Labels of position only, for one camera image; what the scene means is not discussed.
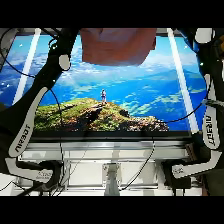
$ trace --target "black and white robotic arm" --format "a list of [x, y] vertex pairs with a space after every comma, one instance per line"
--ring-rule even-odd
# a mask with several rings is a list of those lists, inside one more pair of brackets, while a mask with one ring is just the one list
[[0, 112], [0, 172], [32, 180], [43, 191], [48, 191], [59, 183], [62, 178], [62, 163], [22, 162], [18, 161], [18, 156], [29, 143], [36, 109], [42, 97], [54, 86], [61, 73], [70, 68], [70, 55], [78, 32], [79, 29], [62, 29], [32, 87], [17, 103]]
[[[221, 48], [224, 36], [213, 37], [212, 29], [178, 30], [196, 53], [200, 72], [209, 90], [208, 99], [204, 102], [207, 109], [203, 121], [203, 139], [205, 145], [211, 149], [211, 159], [207, 163], [173, 166], [175, 178], [197, 175], [222, 164], [224, 145], [224, 71]], [[37, 185], [42, 191], [48, 191], [59, 183], [62, 177], [62, 163], [28, 163], [18, 161], [18, 156], [29, 143], [34, 128], [35, 112], [42, 97], [54, 86], [61, 73], [70, 68], [71, 51], [78, 32], [78, 28], [62, 29], [32, 87], [12, 107], [0, 112], [0, 173], [32, 180], [39, 183]]]

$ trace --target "display panel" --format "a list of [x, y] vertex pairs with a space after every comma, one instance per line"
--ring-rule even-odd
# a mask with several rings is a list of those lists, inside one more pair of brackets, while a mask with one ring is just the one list
[[[33, 35], [16, 36], [8, 54], [9, 62], [20, 71], [30, 51]], [[40, 35], [29, 74], [36, 75], [45, 64], [51, 37]], [[175, 37], [187, 89], [193, 108], [206, 95], [206, 85], [200, 75], [195, 53], [182, 37]], [[64, 72], [53, 87], [61, 104], [60, 113], [51, 92], [42, 98], [35, 117], [34, 136], [169, 136], [188, 135], [188, 119], [163, 124], [158, 121], [186, 116], [186, 106], [169, 37], [157, 36], [156, 49], [140, 66], [100, 66], [82, 62], [82, 43], [78, 35], [73, 47], [71, 68]], [[0, 73], [0, 102], [13, 104], [21, 75], [7, 64]], [[27, 78], [23, 94], [33, 83]], [[196, 125], [202, 127], [205, 108], [196, 112]]]

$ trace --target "orange cloth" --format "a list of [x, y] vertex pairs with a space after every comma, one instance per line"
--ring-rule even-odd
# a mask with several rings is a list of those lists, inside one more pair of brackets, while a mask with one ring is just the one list
[[82, 28], [80, 34], [82, 61], [98, 65], [140, 65], [156, 44], [156, 28]]

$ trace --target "person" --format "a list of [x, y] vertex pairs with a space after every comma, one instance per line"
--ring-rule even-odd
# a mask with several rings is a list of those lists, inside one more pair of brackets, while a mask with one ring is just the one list
[[106, 104], [106, 91], [104, 89], [102, 89], [102, 92], [101, 92], [101, 97], [102, 97], [102, 103]]

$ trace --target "grassy hill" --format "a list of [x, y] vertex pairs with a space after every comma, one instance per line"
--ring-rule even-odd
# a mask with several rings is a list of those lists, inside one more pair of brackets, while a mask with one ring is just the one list
[[127, 110], [108, 102], [82, 98], [62, 103], [63, 127], [58, 105], [40, 106], [35, 117], [36, 131], [168, 131], [153, 116], [132, 117]]

